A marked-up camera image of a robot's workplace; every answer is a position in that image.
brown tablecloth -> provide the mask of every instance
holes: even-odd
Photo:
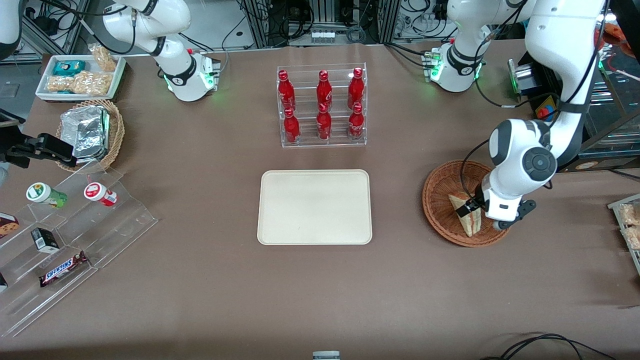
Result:
[[[416,48],[430,48],[418,45]],[[522,41],[492,44],[481,86],[509,101],[506,60]],[[366,61],[369,144],[282,149],[278,65]],[[178,101],[152,58],[129,58],[117,106],[126,135],[113,167],[161,221],[16,338],[2,359],[479,359],[522,334],[557,332],[618,359],[640,357],[638,274],[606,204],[640,191],[608,172],[562,174],[529,197],[538,208],[483,249],[443,240],[427,223],[422,184],[464,157],[500,121],[475,89],[450,94],[383,46],[232,53],[221,90]],[[25,132],[55,133],[69,104],[36,100]],[[489,162],[487,150],[474,159]],[[256,239],[267,170],[362,168],[371,177],[373,240],[365,246],[267,247]],[[24,187],[68,173],[12,168],[2,211]],[[568,354],[536,345],[532,359]]]

clear acrylic display stand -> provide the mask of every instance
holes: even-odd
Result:
[[[0,292],[2,336],[18,335],[157,223],[147,208],[122,186],[121,177],[113,169],[104,170],[96,161],[87,163],[54,187],[68,196],[62,208],[31,203],[15,214],[20,228],[0,240],[3,241],[0,273],[8,284]],[[94,181],[118,195],[114,206],[107,207],[84,197],[84,188]],[[31,237],[36,227],[51,231],[60,250],[54,254],[37,251]],[[40,276],[81,251],[89,261],[40,287]]]
[[[363,70],[362,80],[364,81],[364,94],[362,96],[362,115],[364,124],[362,127],[362,137],[352,141],[347,136],[349,129],[349,116],[351,110],[347,107],[348,89],[353,69],[361,67]],[[292,144],[287,142],[284,130],[284,108],[278,96],[278,73],[276,73],[276,100],[278,101],[278,113],[280,123],[280,141],[282,147],[325,147],[325,146],[345,146],[345,145],[366,145],[367,144],[367,64],[347,63],[332,65],[302,65],[302,66],[279,66],[278,71],[286,70],[289,73],[289,81],[293,84],[296,94],[295,115],[300,123],[300,143]],[[332,118],[332,130],[329,140],[320,140],[317,135],[316,116],[318,114],[318,103],[316,87],[318,85],[318,72],[327,70],[329,82],[332,88],[332,108],[330,115]]]

beige tray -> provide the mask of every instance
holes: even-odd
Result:
[[[272,170],[262,175],[262,244],[365,245],[371,236],[366,171]]]

red bottle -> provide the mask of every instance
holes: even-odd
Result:
[[[331,115],[329,115],[329,107],[326,104],[318,104],[316,122],[318,125],[318,138],[320,140],[329,140],[329,137],[331,137]]]
[[[320,82],[318,82],[318,86],[316,88],[316,95],[318,97],[318,104],[326,104],[331,109],[331,101],[332,101],[332,88],[329,83],[329,73],[327,70],[320,70],[320,74],[318,75],[320,78]]]
[[[289,81],[289,74],[286,70],[280,70],[278,72],[278,94],[280,101],[284,108],[290,107],[293,110],[296,109],[296,95],[293,92],[293,84]]]
[[[287,107],[284,109],[284,132],[287,142],[297,145],[300,143],[300,123],[293,116],[293,109]]]
[[[352,141],[362,137],[362,127],[364,126],[364,115],[362,115],[362,104],[356,102],[353,105],[353,113],[349,117],[349,130],[347,135]]]
[[[362,68],[357,67],[353,69],[353,79],[349,83],[349,99],[347,100],[347,106],[349,109],[353,109],[353,104],[362,101],[362,95],[364,94],[364,81],[362,81]]]

brown wicker basket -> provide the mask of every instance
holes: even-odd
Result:
[[[460,184],[461,160],[444,163],[429,174],[422,189],[422,208],[434,229],[445,239],[466,247],[482,247],[495,243],[507,235],[509,229],[498,231],[493,228],[493,220],[482,214],[480,231],[468,237],[451,205],[449,194],[462,191]],[[467,161],[465,164],[465,184],[470,191],[491,171],[486,165]]]
[[[82,108],[83,106],[89,105],[102,105],[109,112],[109,154],[100,161],[102,168],[106,169],[116,160],[116,157],[120,152],[122,138],[124,137],[124,122],[118,108],[109,100],[87,100],[75,105],[74,108]],[[56,136],[59,138],[60,134],[62,134],[62,122],[58,125],[58,132],[56,132]],[[78,171],[83,165],[84,164],[80,164],[76,167],[67,167],[58,163],[60,168],[71,172]]]

